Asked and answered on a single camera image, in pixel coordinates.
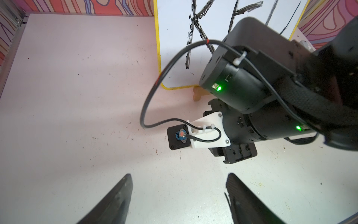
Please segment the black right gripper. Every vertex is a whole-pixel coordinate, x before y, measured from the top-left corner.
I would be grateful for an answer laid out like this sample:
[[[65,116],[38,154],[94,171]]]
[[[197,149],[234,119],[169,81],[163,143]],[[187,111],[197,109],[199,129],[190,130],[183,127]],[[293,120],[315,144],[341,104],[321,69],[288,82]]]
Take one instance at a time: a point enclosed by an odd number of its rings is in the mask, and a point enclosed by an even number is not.
[[[238,112],[222,100],[213,99],[208,103],[210,111],[205,111],[203,116],[220,112],[223,118],[223,131],[230,143],[224,147],[212,147],[210,152],[215,157],[223,156],[225,164],[237,163],[257,156],[257,150],[250,132],[247,130],[246,115]]]

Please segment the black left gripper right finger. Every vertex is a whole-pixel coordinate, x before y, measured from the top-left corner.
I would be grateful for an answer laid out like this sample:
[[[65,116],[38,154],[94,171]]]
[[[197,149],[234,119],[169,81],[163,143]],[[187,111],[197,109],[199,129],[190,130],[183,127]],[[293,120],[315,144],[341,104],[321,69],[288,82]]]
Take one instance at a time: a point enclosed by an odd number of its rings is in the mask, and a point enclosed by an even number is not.
[[[226,195],[235,224],[283,224],[234,173],[227,177]]]

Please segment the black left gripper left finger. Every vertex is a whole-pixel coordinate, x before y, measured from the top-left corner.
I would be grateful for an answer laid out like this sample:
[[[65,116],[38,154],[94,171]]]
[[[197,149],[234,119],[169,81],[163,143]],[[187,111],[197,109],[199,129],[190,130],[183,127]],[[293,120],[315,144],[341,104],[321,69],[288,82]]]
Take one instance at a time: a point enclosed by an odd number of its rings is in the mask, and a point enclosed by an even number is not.
[[[130,174],[126,174],[78,223],[124,224],[131,202],[132,191],[132,177]]]

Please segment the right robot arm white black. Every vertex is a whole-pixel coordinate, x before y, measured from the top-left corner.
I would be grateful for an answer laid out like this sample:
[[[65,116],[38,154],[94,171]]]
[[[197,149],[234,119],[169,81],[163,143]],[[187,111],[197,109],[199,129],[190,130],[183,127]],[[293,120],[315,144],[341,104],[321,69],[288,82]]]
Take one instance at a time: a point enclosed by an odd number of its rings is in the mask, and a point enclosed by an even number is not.
[[[255,143],[283,138],[306,145],[358,149],[358,20],[324,47],[309,52],[248,17],[217,48],[200,86],[223,115],[224,145],[215,157],[233,164],[257,155]]]

